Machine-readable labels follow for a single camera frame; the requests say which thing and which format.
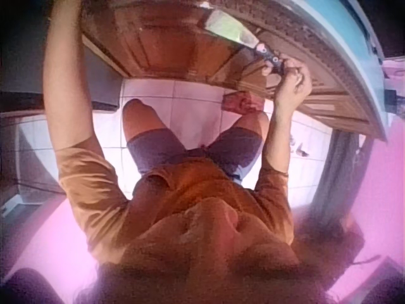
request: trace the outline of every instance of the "red object on floor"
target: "red object on floor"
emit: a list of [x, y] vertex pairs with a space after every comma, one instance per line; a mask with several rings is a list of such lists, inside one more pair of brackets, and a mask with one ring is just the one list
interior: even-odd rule
[[239, 91], [226, 94], [222, 99], [222, 110], [245, 115], [265, 109], [265, 99], [250, 92]]

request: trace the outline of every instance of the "shirt sleeve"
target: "shirt sleeve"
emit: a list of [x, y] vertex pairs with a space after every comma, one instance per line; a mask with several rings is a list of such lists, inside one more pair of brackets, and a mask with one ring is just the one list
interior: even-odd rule
[[287, 182], [288, 174], [262, 167], [254, 195], [266, 213], [269, 228], [279, 239], [291, 244], [294, 239], [294, 224], [287, 198]]
[[128, 200], [118, 187], [114, 167], [83, 148], [59, 150], [56, 161], [59, 183], [86, 234], [89, 252], [100, 263], [118, 263], [124, 250], [119, 240]]

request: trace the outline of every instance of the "white tile floor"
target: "white tile floor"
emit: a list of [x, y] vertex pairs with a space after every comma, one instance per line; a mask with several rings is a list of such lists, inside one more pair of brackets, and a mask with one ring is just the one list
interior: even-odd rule
[[[191, 82], [129, 79], [123, 83], [120, 109], [132, 98], [143, 100], [157, 111], [185, 147], [191, 149], [209, 144], [240, 117], [221, 111], [222, 96], [229, 92], [231, 90]], [[271, 115], [271, 101], [266, 102], [265, 111]], [[95, 113], [94, 125], [104, 155], [115, 167], [119, 185], [130, 198], [140, 175], [126, 148], [122, 111]], [[58, 173], [44, 115], [2, 120], [0, 130], [3, 177], [17, 176], [24, 183], [56, 181]], [[326, 125], [302, 113], [294, 114], [292, 135], [309, 156], [291, 154], [289, 201], [292, 208], [311, 202], [325, 164], [331, 133]], [[243, 180], [244, 187], [254, 187], [260, 165], [259, 158]]]

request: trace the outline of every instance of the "hand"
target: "hand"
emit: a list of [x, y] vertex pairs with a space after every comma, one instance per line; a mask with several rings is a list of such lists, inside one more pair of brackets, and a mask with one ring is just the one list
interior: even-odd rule
[[305, 63], [282, 54], [284, 75], [274, 96], [278, 114], [292, 116], [297, 107], [312, 91], [311, 74]]

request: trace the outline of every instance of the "dark shorts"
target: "dark shorts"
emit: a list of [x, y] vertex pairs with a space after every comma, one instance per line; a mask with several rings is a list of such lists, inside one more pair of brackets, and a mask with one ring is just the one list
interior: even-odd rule
[[207, 157], [240, 183], [258, 159], [263, 140], [251, 130], [232, 127], [208, 147], [186, 150], [170, 129], [157, 129], [139, 134], [127, 147], [142, 175], [160, 165], [180, 163], [187, 157]]

